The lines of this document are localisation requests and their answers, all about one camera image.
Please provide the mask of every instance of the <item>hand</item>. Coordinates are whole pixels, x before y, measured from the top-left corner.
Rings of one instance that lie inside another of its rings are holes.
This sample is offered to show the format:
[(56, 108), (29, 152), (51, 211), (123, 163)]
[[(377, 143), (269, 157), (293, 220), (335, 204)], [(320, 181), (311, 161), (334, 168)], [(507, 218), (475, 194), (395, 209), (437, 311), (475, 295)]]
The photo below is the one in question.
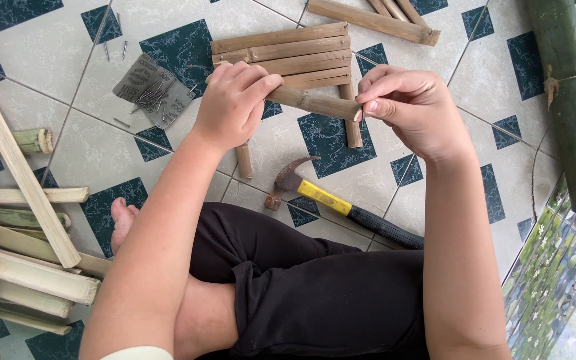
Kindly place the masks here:
[(420, 158), (439, 162), (474, 151), (448, 87), (434, 72), (379, 65), (358, 90), (364, 114), (383, 120)]
[(192, 134), (226, 153), (255, 133), (264, 112), (264, 98), (284, 83), (259, 65), (224, 63), (213, 71)]

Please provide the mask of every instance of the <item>rusty hammer head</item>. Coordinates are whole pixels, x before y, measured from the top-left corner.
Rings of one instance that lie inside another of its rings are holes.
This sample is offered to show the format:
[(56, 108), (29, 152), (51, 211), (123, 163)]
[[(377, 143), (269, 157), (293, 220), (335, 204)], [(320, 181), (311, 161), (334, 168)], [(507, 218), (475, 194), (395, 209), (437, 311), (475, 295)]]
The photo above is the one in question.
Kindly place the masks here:
[(317, 159), (321, 158), (318, 156), (309, 156), (307, 158), (297, 159), (286, 165), (286, 167), (279, 172), (279, 175), (277, 175), (277, 178), (275, 179), (275, 188), (273, 189), (273, 192), (268, 195), (266, 201), (264, 201), (264, 206), (272, 211), (279, 210), (279, 205), (282, 203), (282, 195), (285, 192), (296, 192), (303, 180), (301, 176), (294, 173), (294, 169), (306, 161)]

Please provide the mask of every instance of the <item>black pants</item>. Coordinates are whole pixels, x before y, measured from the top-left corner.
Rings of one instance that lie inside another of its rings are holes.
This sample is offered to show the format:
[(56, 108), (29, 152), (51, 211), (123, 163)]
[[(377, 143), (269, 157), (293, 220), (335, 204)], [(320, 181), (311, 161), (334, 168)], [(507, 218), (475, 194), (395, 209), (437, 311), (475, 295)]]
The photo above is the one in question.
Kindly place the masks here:
[(272, 358), (428, 359), (422, 273), (420, 250), (363, 252), (221, 203), (204, 204), (190, 262), (201, 281), (236, 284), (229, 354)]

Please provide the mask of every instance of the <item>hammer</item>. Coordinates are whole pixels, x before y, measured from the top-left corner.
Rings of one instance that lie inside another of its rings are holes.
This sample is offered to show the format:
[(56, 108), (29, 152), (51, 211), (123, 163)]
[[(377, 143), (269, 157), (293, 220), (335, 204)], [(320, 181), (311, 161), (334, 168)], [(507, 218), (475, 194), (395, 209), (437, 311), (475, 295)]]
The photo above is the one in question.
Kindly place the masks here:
[(273, 192), (268, 195), (266, 201), (264, 201), (264, 206), (272, 211), (277, 211), (279, 210), (279, 205), (282, 203), (282, 195), (284, 192), (297, 192), (309, 199), (324, 204), (366, 229), (379, 234), (386, 239), (395, 241), (406, 249), (423, 249), (423, 237), (411, 234), (368, 210), (364, 210), (347, 201), (341, 200), (295, 174), (294, 170), (299, 165), (306, 161), (317, 159), (320, 159), (320, 157), (309, 156), (307, 158), (297, 159), (283, 168), (279, 172), (279, 175), (277, 175), (277, 178), (275, 179), (275, 188), (273, 189)]

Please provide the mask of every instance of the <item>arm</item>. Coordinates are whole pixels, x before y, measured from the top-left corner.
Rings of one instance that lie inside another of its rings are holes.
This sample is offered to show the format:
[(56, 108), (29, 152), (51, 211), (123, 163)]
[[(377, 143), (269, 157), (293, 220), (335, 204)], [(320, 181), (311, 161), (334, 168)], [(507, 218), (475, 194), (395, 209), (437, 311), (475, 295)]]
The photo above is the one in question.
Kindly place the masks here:
[(154, 346), (173, 353), (199, 213), (224, 153), (257, 130), (264, 98), (283, 83), (245, 63), (217, 68), (196, 123), (126, 235), (95, 299), (80, 359)]
[(457, 107), (431, 72), (380, 65), (356, 101), (426, 161), (424, 323), (433, 360), (510, 359), (479, 162)]

